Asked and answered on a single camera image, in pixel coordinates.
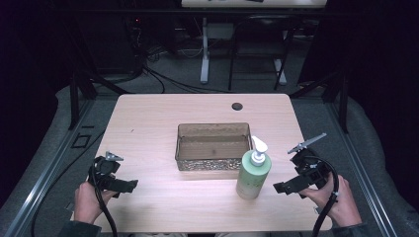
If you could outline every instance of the wooden tabletop surface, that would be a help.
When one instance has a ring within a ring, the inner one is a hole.
[[[234,110],[233,103],[243,106]],[[268,144],[272,169],[259,197],[245,200],[235,190],[238,171],[179,171],[180,123],[247,122]],[[117,179],[138,180],[132,194],[108,204],[119,232],[202,233],[311,230],[315,204],[299,195],[277,194],[273,184],[296,176],[293,155],[303,138],[290,98],[283,94],[123,95],[97,156],[124,157]],[[102,214],[95,224],[111,232]],[[322,229],[330,229],[327,217]]]

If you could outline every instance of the cable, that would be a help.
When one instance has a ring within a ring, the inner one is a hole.
[[[156,76],[154,75],[152,72],[148,72],[151,76],[153,76],[158,82],[160,82],[162,90],[160,94],[164,94],[166,92],[166,88],[164,87],[164,83]]]
[[[201,32],[201,27],[200,27],[200,25],[198,24],[198,21],[197,21],[197,19],[196,19],[196,18],[194,18],[194,22],[195,22],[195,25],[197,26],[198,31],[200,32],[200,35],[202,36],[202,35],[203,35],[203,32]]]
[[[92,147],[93,144],[95,144],[95,142],[105,133],[105,131],[103,130],[101,133],[99,133],[99,135],[92,141],[92,143],[90,145],[88,145],[83,152],[78,155],[70,164],[68,164],[64,170],[61,172],[61,174],[58,175],[58,177],[52,182],[52,184],[49,186],[49,188],[46,190],[45,194],[43,195],[40,204],[37,206],[37,209],[34,213],[34,216],[32,217],[32,224],[31,224],[31,236],[35,237],[35,224],[37,221],[37,216],[40,212],[41,206],[43,204],[43,202],[45,201],[46,196],[49,194],[49,192],[52,190],[52,188],[55,186],[55,184],[58,182],[59,179],[61,179],[61,177],[65,174],[65,172],[68,171],[68,169],[78,160],[80,159],[80,157],[82,155],[84,155],[84,153],[86,153],[87,150],[90,149],[90,147]]]
[[[126,78],[119,78],[119,79],[106,79],[107,81],[113,83],[113,84],[119,84],[119,83],[123,83],[123,82],[128,82],[128,81],[132,81],[135,78],[137,78],[139,75],[141,75],[141,70],[132,72],[128,77]]]
[[[196,50],[198,52],[195,53],[194,55],[188,55],[187,53],[185,53],[185,51],[196,51]],[[199,56],[203,50],[204,48],[201,47],[200,49],[179,49],[178,51],[182,52],[182,54],[184,54],[186,57],[193,58],[193,57]]]
[[[221,90],[215,90],[215,89],[208,89],[208,88],[201,88],[201,87],[195,87],[195,86],[191,86],[191,85],[187,85],[187,84],[184,84],[184,83],[181,83],[181,82],[178,82],[178,81],[175,81],[175,80],[173,80],[173,79],[171,79],[171,78],[169,78],[169,77],[167,77],[167,76],[164,76],[164,75],[162,75],[162,74],[160,74],[160,73],[158,73],[158,72],[156,72],[156,71],[154,71],[153,69],[151,69],[151,68],[149,68],[148,66],[146,66],[146,65],[144,65],[144,70],[146,70],[147,72],[149,72],[149,73],[154,73],[155,75],[158,75],[159,77],[161,77],[161,78],[163,78],[163,79],[165,79],[165,80],[167,80],[167,81],[169,81],[169,82],[171,82],[172,84],[176,84],[175,86],[177,86],[178,88],[180,88],[180,89],[182,89],[182,90],[185,90],[185,91],[188,91],[188,92],[191,92],[191,93],[204,93],[204,92],[201,92],[201,91],[199,91],[199,90],[203,90],[203,91],[211,91],[211,92],[221,92],[221,93],[233,93],[233,92],[229,92],[229,91],[221,91]]]
[[[108,211],[108,208],[105,205],[105,202],[102,198],[102,192],[99,190],[98,185],[96,183],[96,178],[95,178],[95,164],[96,164],[96,159],[93,160],[92,163],[92,169],[91,169],[91,176],[93,178],[93,186],[95,188],[95,194],[96,194],[96,198],[98,199],[99,202],[99,207],[102,209],[102,211],[104,212],[106,218],[108,219],[109,224],[111,225],[111,229],[112,229],[112,233],[114,235],[114,237],[118,237],[118,231],[117,231],[117,225],[115,224],[114,219],[112,218],[111,214]]]
[[[326,205],[321,210],[319,216],[317,217],[317,220],[316,220],[316,222],[314,224],[314,227],[313,227],[313,232],[311,234],[311,237],[316,237],[316,236],[318,236],[318,232],[320,230],[321,225],[323,224],[324,218],[326,218],[327,213],[329,213],[333,204],[336,202],[336,198],[338,196],[338,191],[339,191],[339,180],[338,180],[338,174],[337,174],[335,168],[328,161],[326,161],[324,159],[321,159],[318,156],[304,156],[304,157],[305,158],[313,158],[313,159],[316,159],[316,160],[319,160],[319,161],[322,161],[322,162],[326,163],[326,165],[330,168],[330,170],[332,172],[332,175],[333,175],[333,192],[329,197],[329,201],[326,203]]]
[[[157,62],[160,60],[160,53],[162,53],[163,47],[156,45],[148,49],[147,52],[147,60],[150,62]]]

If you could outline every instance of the pump dispenser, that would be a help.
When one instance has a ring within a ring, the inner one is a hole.
[[[236,191],[244,199],[256,198],[271,170],[271,158],[265,153],[268,146],[256,136],[252,136],[255,150],[244,153],[241,159]]]

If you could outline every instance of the metal stand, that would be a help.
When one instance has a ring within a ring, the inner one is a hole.
[[[201,68],[201,83],[207,84],[209,82],[210,70],[210,56],[209,56],[209,37],[207,34],[207,18],[203,18],[203,66]]]
[[[322,99],[325,103],[333,103],[336,96],[340,92],[339,100],[339,124],[345,133],[348,133],[348,127],[346,123],[346,114],[348,108],[348,77],[344,73],[334,72],[318,81],[312,82],[307,87],[290,95],[290,98],[298,98],[312,91],[320,85],[330,82],[326,90],[323,92]]]
[[[281,70],[281,66],[283,65],[283,63],[281,62],[280,59],[275,59],[274,60],[274,64],[275,64],[275,69],[277,71]],[[277,73],[277,80],[280,80],[280,85],[281,86],[287,86],[287,78],[286,78],[286,74],[283,72],[281,73],[281,75],[278,75]]]
[[[92,85],[92,80],[102,84],[119,95],[129,94],[128,91],[121,89],[99,75],[95,75],[88,71],[75,72],[70,83],[71,124],[68,128],[69,130],[73,129],[80,119],[78,89],[80,89],[81,93],[87,100],[95,100],[98,95],[98,92]]]

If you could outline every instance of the bottle cap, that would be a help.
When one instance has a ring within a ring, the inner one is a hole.
[[[254,166],[262,166],[265,163],[265,152],[268,150],[268,145],[256,136],[252,136],[255,142],[255,151],[252,153],[252,164]]]

